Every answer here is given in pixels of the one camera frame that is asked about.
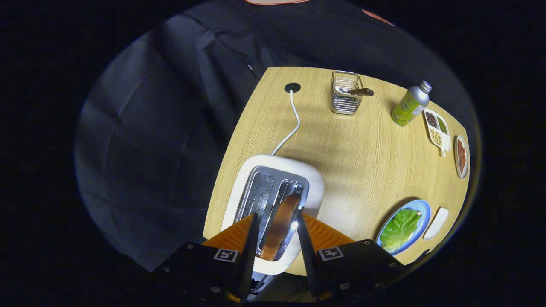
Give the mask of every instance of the blue plate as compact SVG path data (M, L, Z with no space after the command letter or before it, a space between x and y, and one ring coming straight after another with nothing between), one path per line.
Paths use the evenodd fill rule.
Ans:
M412 246L413 243L417 242L417 240L419 240L419 237L421 237L421 235L423 235L423 232L425 232L425 229L426 229L426 227L427 227L427 225L429 224L429 221L430 221L430 205L426 201L424 201L422 199L413 200L413 201L403 205L402 207L398 208L397 211L395 211L391 216L389 216L389 218L387 219L385 224L383 224L383 226L381 226L381 231L379 231L379 234L377 235L377 239L376 239L376 243L379 246L382 245L380 237L381 237L381 234L383 233L383 230L385 230L385 226L387 226L387 224L390 222L390 220L392 220L393 217L398 212L400 212L400 210L402 210L402 209L412 209L412 210L415 210L415 211L420 211L422 217L417 222L417 229L413 232L411 238L407 242L405 242L400 247L400 249L398 249L395 252L390 253L391 255L396 255L398 253L401 253L401 252L405 251L408 247Z

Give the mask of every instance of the bottle label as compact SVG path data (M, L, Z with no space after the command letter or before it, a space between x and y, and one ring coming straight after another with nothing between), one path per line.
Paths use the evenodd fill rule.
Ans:
M417 115L419 115L424 109L425 109L424 106L419 105L413 112L411 112L411 115L417 116Z
M400 103L391 113L393 121L400 126L405 126L425 109L415 98L407 92Z

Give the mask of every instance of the bottle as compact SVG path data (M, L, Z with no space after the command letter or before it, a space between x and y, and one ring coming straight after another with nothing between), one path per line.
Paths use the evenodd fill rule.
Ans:
M393 109L391 113L393 121L402 127L409 124L429 105L430 90L432 86L424 80L419 86L410 87L400 103Z

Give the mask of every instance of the black cloth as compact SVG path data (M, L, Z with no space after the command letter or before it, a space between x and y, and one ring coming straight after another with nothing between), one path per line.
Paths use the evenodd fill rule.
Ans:
M184 242L204 241L223 154L256 84L274 66L348 70L403 87L427 80L431 100L465 126L471 149L479 145L471 100L453 72L423 43L360 7L206 2L127 47L82 108L80 192L120 253L152 271Z

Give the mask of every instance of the toaster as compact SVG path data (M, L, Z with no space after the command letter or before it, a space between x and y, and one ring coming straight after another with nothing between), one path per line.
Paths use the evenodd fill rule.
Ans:
M324 194L324 180L313 166L273 155L256 155L242 165L222 222L222 230L256 213L260 219L254 271L275 275L284 272L301 251L296 212L317 217ZM271 260L262 259L264 244L280 204L288 196L299 199L292 216L286 217L286 232Z

